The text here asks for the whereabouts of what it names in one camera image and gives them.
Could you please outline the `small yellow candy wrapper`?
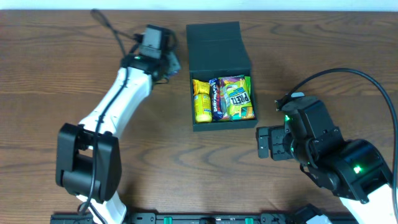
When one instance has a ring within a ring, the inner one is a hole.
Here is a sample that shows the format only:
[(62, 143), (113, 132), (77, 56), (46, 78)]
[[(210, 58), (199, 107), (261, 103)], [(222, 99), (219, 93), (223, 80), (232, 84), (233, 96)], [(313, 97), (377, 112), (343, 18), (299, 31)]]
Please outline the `small yellow candy wrapper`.
[(210, 84), (200, 80), (193, 79), (193, 95), (210, 94)]

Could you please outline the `blue Dairy Milk chocolate bar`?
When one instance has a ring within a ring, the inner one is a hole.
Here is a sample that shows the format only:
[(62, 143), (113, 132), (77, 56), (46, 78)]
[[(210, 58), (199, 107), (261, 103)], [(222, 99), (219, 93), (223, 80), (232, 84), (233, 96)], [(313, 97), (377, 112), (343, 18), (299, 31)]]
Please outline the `blue Dairy Milk chocolate bar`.
[(220, 88), (217, 78), (211, 79), (210, 84), (210, 96), (211, 96), (211, 112), (214, 121), (219, 121), (223, 118), (223, 112), (221, 109), (220, 102)]

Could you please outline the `yellow candy tube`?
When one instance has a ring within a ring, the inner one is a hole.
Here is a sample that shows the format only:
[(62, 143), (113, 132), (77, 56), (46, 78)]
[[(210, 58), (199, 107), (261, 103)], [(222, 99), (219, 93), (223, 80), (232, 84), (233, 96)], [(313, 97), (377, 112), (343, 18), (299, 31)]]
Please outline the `yellow candy tube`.
[(194, 96), (195, 121), (197, 123), (212, 122), (211, 100), (209, 94), (200, 93)]

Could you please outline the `blue Eclipse mints tin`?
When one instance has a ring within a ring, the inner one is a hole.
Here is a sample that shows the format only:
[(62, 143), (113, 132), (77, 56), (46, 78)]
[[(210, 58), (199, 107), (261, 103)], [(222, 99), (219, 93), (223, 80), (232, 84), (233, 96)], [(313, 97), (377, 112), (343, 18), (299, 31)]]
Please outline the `blue Eclipse mints tin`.
[(174, 70), (174, 71), (169, 72), (167, 76), (172, 77), (174, 75), (177, 75), (178, 73), (179, 73), (179, 70)]

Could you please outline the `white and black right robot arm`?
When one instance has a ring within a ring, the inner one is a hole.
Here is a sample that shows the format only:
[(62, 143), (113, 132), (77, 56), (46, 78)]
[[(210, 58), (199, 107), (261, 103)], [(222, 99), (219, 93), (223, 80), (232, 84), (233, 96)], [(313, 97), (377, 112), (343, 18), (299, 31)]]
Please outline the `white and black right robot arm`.
[(392, 172), (381, 153), (363, 139), (344, 140), (325, 104), (314, 96), (293, 98), (284, 123), (256, 130), (258, 154), (293, 159), (319, 188), (338, 197), (358, 223), (396, 223)]

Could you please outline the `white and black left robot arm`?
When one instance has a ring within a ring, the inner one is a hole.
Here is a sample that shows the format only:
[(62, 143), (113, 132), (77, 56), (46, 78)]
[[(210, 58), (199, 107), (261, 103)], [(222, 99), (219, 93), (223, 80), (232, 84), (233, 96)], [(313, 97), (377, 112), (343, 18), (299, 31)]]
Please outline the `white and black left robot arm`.
[(97, 107), (78, 125), (65, 123), (60, 128), (55, 181), (81, 200), (71, 223), (81, 223), (86, 212), (92, 214), (92, 223), (125, 221), (127, 207), (117, 193), (122, 174), (119, 138), (153, 86), (180, 69), (173, 51), (161, 58), (129, 54)]

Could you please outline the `black open gift box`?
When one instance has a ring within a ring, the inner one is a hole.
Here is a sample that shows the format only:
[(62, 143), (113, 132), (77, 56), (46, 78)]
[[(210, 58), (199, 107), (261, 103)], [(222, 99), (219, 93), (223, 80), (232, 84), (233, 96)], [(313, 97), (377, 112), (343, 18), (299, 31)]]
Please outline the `black open gift box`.
[[(258, 123), (256, 92), (251, 61), (243, 43), (239, 22), (189, 24), (186, 29), (193, 131), (254, 128)], [(196, 123), (192, 80), (207, 82), (212, 78), (236, 75), (251, 77), (250, 100), (255, 118)]]

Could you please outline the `black mounting rail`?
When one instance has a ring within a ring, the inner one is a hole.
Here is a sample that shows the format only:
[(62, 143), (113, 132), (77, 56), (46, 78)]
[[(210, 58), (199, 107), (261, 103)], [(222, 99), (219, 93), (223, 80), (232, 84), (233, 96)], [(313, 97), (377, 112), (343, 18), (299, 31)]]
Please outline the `black mounting rail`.
[(130, 224), (358, 224), (354, 216), (348, 213), (327, 214), (312, 204), (292, 213), (271, 211), (257, 214), (127, 212), (123, 222)]

